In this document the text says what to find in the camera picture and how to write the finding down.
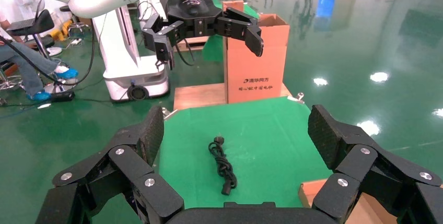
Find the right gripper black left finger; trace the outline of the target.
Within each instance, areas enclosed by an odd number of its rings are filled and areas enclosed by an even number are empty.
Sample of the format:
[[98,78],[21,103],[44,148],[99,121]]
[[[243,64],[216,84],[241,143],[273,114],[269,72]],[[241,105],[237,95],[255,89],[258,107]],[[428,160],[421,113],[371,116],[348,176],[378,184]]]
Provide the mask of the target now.
[[138,124],[119,129],[99,152],[59,172],[37,223],[91,223],[108,200],[123,195],[142,223],[166,223],[183,198],[155,172],[166,110],[150,108]]

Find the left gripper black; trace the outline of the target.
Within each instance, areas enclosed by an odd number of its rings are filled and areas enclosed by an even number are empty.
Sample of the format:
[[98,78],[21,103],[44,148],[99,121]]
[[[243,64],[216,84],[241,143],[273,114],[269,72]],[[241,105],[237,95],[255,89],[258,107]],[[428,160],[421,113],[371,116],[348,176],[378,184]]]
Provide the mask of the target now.
[[212,0],[160,0],[160,3],[167,20],[152,14],[142,28],[145,48],[155,52],[157,68],[167,65],[174,69],[173,48],[182,39],[215,34],[244,41],[252,53],[262,56],[264,41],[256,18],[231,7],[222,11]]

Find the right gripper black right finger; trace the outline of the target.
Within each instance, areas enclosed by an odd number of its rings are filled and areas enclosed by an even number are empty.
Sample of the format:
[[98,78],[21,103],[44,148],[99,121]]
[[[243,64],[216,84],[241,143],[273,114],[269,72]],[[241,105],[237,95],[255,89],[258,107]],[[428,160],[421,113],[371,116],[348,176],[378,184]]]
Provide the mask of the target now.
[[322,106],[308,117],[308,135],[332,174],[312,208],[345,223],[360,196],[372,196],[397,223],[442,223],[442,179],[379,146],[361,127]]

